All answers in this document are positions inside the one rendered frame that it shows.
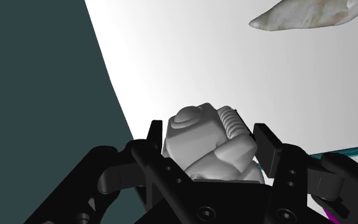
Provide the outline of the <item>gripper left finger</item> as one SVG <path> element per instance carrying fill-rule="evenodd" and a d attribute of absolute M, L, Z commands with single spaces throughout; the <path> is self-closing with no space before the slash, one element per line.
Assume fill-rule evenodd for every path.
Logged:
<path fill-rule="evenodd" d="M 195 219 L 162 179 L 176 165 L 164 161 L 162 121 L 151 122 L 146 139 L 91 149 L 28 217 L 24 224 L 100 224 L 121 190 L 135 188 L 146 214 L 135 224 L 195 224 Z"/>

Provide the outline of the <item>pale beige rough object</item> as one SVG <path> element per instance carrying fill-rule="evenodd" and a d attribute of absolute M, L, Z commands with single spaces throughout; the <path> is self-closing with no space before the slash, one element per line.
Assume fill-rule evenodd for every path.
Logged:
<path fill-rule="evenodd" d="M 283 31 L 345 24 L 358 16 L 358 0 L 281 0 L 249 22 L 255 29 Z"/>

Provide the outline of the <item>teal thin rod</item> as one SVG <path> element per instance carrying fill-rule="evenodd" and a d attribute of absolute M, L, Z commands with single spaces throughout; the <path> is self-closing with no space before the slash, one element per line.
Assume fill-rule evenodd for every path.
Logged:
<path fill-rule="evenodd" d="M 358 157 L 358 147 L 356 148 L 346 148 L 346 149 L 342 149 L 342 150 L 335 150 L 335 151 L 327 151 L 327 152 L 322 152 L 322 153 L 316 153 L 316 154 L 312 154 L 310 155 L 312 158 L 316 158 L 316 159 L 321 159 L 322 155 L 324 153 L 341 153 L 343 155 L 346 155 L 348 157 Z M 261 165 L 259 163 L 256 163 L 258 165 L 258 168 L 260 168 L 261 171 L 263 171 L 263 168 L 261 167 Z"/>

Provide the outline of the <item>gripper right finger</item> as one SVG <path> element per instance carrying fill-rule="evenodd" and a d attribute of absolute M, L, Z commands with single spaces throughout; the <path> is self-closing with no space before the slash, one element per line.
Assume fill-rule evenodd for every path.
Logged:
<path fill-rule="evenodd" d="M 274 180 L 265 224 L 334 224 L 309 208 L 312 197 L 339 224 L 358 224 L 358 163 L 336 152 L 313 158 L 281 142 L 263 123 L 254 125 L 256 158 Z"/>

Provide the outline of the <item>grey robot toy figure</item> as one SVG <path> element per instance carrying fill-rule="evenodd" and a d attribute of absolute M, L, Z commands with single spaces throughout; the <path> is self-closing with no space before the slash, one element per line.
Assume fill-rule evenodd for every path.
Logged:
<path fill-rule="evenodd" d="M 263 184 L 254 161 L 258 146 L 229 106 L 187 106 L 169 118 L 162 155 L 193 180 L 253 181 Z"/>

